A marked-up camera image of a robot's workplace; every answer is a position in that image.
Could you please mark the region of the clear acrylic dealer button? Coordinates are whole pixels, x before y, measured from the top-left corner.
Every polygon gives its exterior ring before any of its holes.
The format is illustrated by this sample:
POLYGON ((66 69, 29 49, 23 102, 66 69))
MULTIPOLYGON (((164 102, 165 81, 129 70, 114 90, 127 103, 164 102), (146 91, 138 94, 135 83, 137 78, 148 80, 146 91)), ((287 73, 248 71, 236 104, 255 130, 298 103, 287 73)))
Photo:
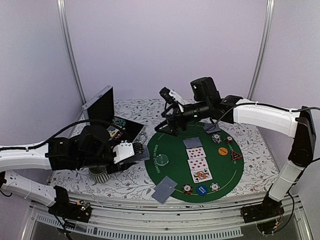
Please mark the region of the clear acrylic dealer button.
POLYGON ((169 158, 165 154, 159 154, 156 158, 156 163, 159 166, 165 166, 166 164, 169 163, 169 158))

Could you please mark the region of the blue playing card deck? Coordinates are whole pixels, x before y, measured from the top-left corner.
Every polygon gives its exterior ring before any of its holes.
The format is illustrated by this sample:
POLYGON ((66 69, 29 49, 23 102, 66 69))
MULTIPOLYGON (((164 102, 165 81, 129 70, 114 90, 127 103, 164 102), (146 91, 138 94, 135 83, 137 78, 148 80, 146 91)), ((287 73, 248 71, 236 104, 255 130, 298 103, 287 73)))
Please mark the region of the blue playing card deck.
POLYGON ((147 145, 143 145, 142 154, 137 154, 133 156, 134 162, 144 162, 150 159, 150 153, 147 145))

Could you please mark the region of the dealt blue playing card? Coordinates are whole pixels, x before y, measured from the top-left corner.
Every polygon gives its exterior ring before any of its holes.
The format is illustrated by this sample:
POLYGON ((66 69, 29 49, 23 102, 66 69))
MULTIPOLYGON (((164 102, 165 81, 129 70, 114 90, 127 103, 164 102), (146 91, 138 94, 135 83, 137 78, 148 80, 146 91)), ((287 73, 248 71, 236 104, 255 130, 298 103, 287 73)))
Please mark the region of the dealt blue playing card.
POLYGON ((154 190, 157 191, 160 187, 167 186, 175 188, 178 185, 177 182, 172 180, 167 175, 155 186, 154 190))

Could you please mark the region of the orange big blind button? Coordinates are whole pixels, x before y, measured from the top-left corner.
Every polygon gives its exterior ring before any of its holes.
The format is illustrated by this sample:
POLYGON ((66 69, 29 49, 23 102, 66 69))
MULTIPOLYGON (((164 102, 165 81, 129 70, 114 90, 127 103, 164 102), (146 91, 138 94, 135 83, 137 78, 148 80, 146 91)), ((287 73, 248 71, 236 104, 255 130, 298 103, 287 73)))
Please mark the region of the orange big blind button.
POLYGON ((218 153, 221 155, 221 156, 227 156, 229 154, 229 151, 227 148, 225 147, 220 147, 218 149, 218 153))

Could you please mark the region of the red chip stack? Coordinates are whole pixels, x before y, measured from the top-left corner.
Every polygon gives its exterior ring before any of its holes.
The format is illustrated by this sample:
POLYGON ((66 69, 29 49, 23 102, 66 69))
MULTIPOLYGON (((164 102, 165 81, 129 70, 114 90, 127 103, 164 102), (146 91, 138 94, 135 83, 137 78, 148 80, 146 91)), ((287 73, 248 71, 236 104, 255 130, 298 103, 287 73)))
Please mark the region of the red chip stack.
POLYGON ((227 144, 231 144, 234 141, 233 137, 230 135, 228 135, 224 140, 227 144))
POLYGON ((193 193, 193 187, 191 184, 184 184, 182 186, 182 192, 185 194, 185 195, 191 195, 193 193))

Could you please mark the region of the blue small blind button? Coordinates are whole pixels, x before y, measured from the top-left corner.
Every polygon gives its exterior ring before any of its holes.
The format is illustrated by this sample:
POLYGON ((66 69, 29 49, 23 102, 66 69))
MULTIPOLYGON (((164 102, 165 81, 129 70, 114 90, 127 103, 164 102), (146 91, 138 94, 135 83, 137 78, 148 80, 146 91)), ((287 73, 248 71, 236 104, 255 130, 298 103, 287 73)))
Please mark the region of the blue small blind button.
POLYGON ((209 192, 208 188, 205 186, 205 185, 200 185, 196 188, 196 193, 199 195, 199 196, 205 196, 207 195, 209 192))

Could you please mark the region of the red black triangle button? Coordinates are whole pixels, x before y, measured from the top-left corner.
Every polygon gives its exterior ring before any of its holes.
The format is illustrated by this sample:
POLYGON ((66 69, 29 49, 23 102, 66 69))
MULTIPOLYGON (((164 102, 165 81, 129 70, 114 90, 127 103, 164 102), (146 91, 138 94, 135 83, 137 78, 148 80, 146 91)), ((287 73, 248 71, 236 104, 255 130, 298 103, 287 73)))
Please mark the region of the red black triangle button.
POLYGON ((237 160, 240 160, 242 158, 243 158, 243 156, 240 153, 238 153, 234 150, 231 151, 231 159, 233 162, 236 162, 237 160))

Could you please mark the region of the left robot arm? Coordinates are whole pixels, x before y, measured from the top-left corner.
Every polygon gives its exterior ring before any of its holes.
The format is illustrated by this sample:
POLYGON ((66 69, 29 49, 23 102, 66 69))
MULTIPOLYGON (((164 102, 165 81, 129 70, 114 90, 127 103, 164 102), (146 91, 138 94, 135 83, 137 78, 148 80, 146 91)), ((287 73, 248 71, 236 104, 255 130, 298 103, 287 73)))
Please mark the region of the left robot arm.
POLYGON ((67 138, 56 133, 49 139, 30 145, 2 146, 0 148, 0 190, 12 191, 26 199, 54 208, 63 216, 74 213, 68 192, 63 187, 47 186, 22 177, 16 170, 80 170, 82 168, 106 167, 108 172, 128 168, 124 163, 142 154, 141 143, 113 140, 108 127, 112 123, 96 120, 86 125, 80 134, 67 138))

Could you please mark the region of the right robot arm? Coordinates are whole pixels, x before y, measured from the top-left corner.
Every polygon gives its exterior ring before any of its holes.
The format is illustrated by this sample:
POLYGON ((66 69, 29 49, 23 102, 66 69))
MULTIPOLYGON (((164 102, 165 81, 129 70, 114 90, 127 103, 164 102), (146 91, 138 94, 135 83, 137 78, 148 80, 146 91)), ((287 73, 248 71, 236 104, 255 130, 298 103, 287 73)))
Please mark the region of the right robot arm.
POLYGON ((288 161, 258 208, 262 218, 269 218, 305 168, 314 162, 316 131, 311 108, 283 108, 235 95, 221 98, 212 77, 198 78, 190 85, 196 101, 193 104, 185 103, 174 90, 160 90, 169 107, 161 113, 164 121, 155 127, 156 132, 177 136, 178 129, 186 130, 189 122, 209 118, 213 126, 220 121, 249 124, 293 138, 288 161))

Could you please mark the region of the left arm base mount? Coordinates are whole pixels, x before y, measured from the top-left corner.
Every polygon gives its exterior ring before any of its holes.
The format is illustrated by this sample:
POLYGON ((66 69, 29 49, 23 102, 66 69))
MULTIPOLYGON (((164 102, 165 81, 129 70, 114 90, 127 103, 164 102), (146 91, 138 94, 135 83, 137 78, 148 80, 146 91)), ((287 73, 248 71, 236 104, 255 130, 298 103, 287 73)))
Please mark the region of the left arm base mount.
POLYGON ((88 223, 91 217, 92 208, 88 201, 80 200, 77 203, 56 202, 48 208, 48 212, 63 219, 88 223))

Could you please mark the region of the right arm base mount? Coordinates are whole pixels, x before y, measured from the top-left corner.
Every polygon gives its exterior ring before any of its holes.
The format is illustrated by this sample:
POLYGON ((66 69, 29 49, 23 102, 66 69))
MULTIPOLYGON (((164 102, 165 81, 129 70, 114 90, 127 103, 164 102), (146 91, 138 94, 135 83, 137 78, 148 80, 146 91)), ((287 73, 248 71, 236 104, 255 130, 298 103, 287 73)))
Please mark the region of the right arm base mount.
POLYGON ((285 213, 282 202, 269 197, 264 198, 262 203, 245 205, 240 209, 240 214, 245 223, 251 223, 277 217, 285 213))

